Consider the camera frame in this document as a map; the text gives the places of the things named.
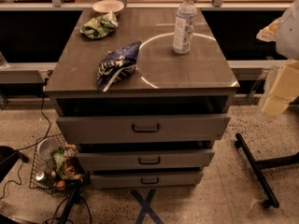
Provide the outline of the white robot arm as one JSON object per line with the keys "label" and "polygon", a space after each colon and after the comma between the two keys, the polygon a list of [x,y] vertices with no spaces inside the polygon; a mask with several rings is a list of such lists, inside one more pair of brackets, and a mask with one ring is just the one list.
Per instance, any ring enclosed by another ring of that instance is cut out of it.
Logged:
{"label": "white robot arm", "polygon": [[282,114],[299,96],[299,0],[256,35],[256,38],[276,43],[278,54],[288,59],[275,66],[267,75],[267,95],[261,111],[268,117]]}

